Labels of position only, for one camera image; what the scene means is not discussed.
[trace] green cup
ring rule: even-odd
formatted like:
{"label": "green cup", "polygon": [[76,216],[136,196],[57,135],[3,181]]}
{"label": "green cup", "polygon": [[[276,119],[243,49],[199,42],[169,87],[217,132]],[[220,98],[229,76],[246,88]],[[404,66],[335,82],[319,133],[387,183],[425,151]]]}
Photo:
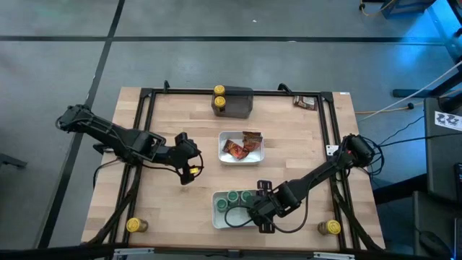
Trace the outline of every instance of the green cup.
{"label": "green cup", "polygon": [[227,198],[230,207],[237,206],[239,204],[239,193],[237,191],[229,191]]}
{"label": "green cup", "polygon": [[217,207],[218,212],[226,212],[228,208],[228,201],[226,199],[220,198],[215,201],[215,206]]}
{"label": "green cup", "polygon": [[252,196],[252,193],[250,191],[243,191],[240,193],[240,203],[243,206],[248,205],[248,199],[249,197]]}

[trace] concrete floor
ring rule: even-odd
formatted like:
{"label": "concrete floor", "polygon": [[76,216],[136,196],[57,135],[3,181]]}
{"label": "concrete floor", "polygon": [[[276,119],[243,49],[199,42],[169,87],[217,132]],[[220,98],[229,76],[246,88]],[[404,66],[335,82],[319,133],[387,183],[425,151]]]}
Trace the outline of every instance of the concrete floor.
{"label": "concrete floor", "polygon": [[[117,0],[0,0],[0,152],[29,162],[0,172],[0,249],[32,248],[50,206],[71,135],[54,128],[67,105],[83,103],[104,42],[14,42],[2,35],[106,36]],[[458,23],[444,0],[433,11],[403,19],[365,17],[356,0],[126,0],[116,36],[448,37]],[[372,12],[380,8],[368,4]],[[111,118],[125,87],[206,87],[216,84],[273,90],[351,92],[355,110],[382,108],[394,88],[420,88],[454,65],[441,45],[395,43],[131,42],[113,43],[93,111]],[[380,114],[359,124],[381,142],[423,115],[422,106]],[[423,121],[396,137],[423,136]],[[51,246],[80,242],[92,196],[92,173],[101,156],[83,139]],[[385,151],[378,177],[387,185],[424,173],[424,142]],[[389,206],[412,218],[409,200]],[[403,251],[411,228],[379,207],[385,239]],[[173,259],[174,256],[157,256]]]}

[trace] sticker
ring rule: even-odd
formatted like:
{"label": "sticker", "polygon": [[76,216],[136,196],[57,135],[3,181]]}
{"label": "sticker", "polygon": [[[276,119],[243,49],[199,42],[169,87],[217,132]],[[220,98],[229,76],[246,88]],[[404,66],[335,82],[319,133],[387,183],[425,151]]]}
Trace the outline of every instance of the sticker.
{"label": "sticker", "polygon": [[334,155],[335,151],[337,151],[338,149],[338,145],[326,145],[326,151],[328,156]]}
{"label": "sticker", "polygon": [[462,116],[435,111],[435,125],[462,131]]}

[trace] yellow bottle cap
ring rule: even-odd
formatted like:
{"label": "yellow bottle cap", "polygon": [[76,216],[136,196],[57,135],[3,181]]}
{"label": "yellow bottle cap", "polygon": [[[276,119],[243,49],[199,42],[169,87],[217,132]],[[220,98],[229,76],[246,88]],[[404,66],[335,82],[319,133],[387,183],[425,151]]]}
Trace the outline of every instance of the yellow bottle cap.
{"label": "yellow bottle cap", "polygon": [[222,108],[222,107],[225,106],[225,104],[226,104],[226,100],[225,100],[224,97],[216,97],[215,98],[215,106],[217,108]]}
{"label": "yellow bottle cap", "polygon": [[214,88],[215,95],[223,95],[225,93],[225,86],[217,85]]}
{"label": "yellow bottle cap", "polygon": [[327,227],[327,232],[333,235],[339,234],[341,230],[340,223],[337,222],[336,220],[329,220],[326,223],[326,227]]}
{"label": "yellow bottle cap", "polygon": [[127,221],[127,231],[136,232],[138,231],[140,225],[141,221],[136,217],[132,217],[130,220]]}
{"label": "yellow bottle cap", "polygon": [[190,173],[190,174],[194,174],[194,173],[198,173],[198,172],[199,172],[199,168],[197,168],[197,167],[196,167],[196,168],[191,168],[191,169],[189,170],[189,173]]}

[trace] wooden tabletop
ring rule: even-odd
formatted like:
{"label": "wooden tabletop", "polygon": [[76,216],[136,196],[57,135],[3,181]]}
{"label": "wooden tabletop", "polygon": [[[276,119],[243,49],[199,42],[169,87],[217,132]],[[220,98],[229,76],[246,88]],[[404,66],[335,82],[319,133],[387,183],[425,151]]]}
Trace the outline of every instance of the wooden tabletop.
{"label": "wooden tabletop", "polygon": [[[133,126],[140,89],[121,89],[113,117],[115,124],[126,128]],[[224,230],[213,227],[212,194],[215,191],[256,189],[261,179],[277,186],[306,175],[324,163],[326,156],[319,112],[293,106],[291,97],[255,96],[253,111],[246,120],[217,118],[210,102],[210,95],[156,95],[150,131],[164,136],[167,145],[174,145],[174,136],[180,132],[188,133],[202,151],[205,168],[201,176],[187,186],[180,185],[179,177],[169,171],[143,169],[134,216],[145,219],[149,229],[145,233],[132,233],[130,244],[172,248],[338,250],[336,236],[321,235],[316,230],[319,222],[334,219],[328,181],[310,191],[308,221],[296,233],[260,234],[257,227]],[[349,94],[335,92],[334,103],[341,137],[358,134]],[[225,130],[261,131],[265,138],[263,162],[250,166],[221,165],[217,157],[218,134]],[[331,131],[330,140],[334,140]],[[113,159],[113,155],[104,155],[102,163]],[[199,159],[193,159],[190,164],[200,165]],[[123,163],[119,163],[99,172],[82,241],[95,236],[113,213],[122,171]],[[368,176],[360,170],[352,170],[349,185],[357,219],[372,239],[384,247]],[[302,222],[303,215],[302,205],[285,218],[276,217],[275,223],[283,229],[292,229]],[[117,241],[121,241],[125,219],[123,215]],[[343,220],[347,245],[351,247],[345,216]]]}

